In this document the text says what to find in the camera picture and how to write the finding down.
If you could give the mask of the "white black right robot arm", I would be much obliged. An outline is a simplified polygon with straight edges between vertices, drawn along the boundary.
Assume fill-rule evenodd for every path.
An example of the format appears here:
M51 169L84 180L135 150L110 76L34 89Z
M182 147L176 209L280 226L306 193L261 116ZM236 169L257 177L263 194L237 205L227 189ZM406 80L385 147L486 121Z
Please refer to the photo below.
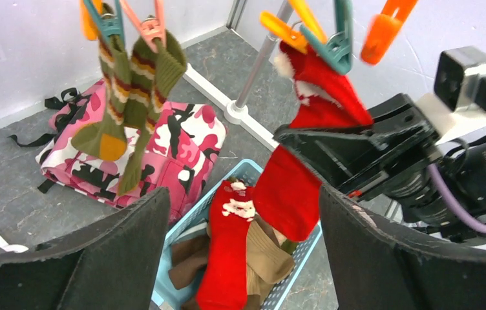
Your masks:
M486 233L465 225L445 205L428 166L458 203L486 223L486 136L456 139L446 154L432 117L406 94L397 94L370 109L374 124L350 128L279 127L274 137L323 183L361 202L384 195L401 205L403 221L427 234L454 243L483 245Z

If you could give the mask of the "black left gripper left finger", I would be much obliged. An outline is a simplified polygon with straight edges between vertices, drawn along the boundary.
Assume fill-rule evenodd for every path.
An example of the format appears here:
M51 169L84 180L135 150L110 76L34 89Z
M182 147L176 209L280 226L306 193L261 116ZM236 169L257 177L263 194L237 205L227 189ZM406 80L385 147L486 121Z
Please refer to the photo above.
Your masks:
M169 210L159 188L70 234L0 254L0 309L147 309Z

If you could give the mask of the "dark brown sock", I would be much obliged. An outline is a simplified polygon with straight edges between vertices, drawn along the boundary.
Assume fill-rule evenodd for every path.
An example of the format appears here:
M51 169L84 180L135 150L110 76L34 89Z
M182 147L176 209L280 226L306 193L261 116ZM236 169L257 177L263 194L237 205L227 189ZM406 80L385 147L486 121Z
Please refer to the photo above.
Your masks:
M173 287L180 291L191 289L180 309L201 309L196 300L197 290L209 261L210 237L196 236L171 246L171 265L168 271Z

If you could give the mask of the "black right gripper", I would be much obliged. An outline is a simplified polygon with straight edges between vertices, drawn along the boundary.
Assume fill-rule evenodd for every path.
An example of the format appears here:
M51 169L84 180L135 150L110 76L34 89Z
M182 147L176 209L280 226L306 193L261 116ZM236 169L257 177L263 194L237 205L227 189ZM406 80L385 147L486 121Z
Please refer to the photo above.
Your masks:
M438 198L426 171L437 130L407 94L368 109L369 127L279 127L274 138L325 183L357 201L384 194L416 210Z

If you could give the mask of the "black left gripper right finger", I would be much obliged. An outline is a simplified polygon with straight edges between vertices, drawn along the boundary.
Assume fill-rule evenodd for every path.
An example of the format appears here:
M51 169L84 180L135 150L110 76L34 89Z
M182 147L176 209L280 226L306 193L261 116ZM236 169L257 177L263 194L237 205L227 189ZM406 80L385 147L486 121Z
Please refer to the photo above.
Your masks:
M486 251L360 207L329 185L321 227L340 309L486 309Z

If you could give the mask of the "striped olive sock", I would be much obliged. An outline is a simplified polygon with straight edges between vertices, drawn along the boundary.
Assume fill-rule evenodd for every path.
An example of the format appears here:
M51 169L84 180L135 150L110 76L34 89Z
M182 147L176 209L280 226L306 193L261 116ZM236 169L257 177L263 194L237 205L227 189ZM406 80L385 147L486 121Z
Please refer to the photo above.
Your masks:
M117 194L122 196L137 187L142 177L142 161L169 93L187 70L185 54L170 31L166 44L152 51L139 38L132 50L131 89L124 110L125 125L140 131L134 152L118 182Z
M119 35L99 42L99 61L105 85L101 121L82 126L72 139L75 149L105 161L118 160L127 149L124 110L132 73L125 43Z

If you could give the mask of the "red sock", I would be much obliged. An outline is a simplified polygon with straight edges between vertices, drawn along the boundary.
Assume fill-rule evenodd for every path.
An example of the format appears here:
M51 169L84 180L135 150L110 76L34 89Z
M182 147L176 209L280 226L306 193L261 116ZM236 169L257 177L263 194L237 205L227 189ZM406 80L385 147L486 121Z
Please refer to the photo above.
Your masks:
M253 187L224 180L209 208L209 261L196 294L201 309L243 309L247 301L246 239L255 217Z
M350 80L330 68L308 47L305 53L279 44L275 66L291 78L299 109L288 125L290 133L273 151L254 190L259 215L294 242L302 242L319 221L322 178L310 170L317 161L332 160L323 151L320 129L373 124Z

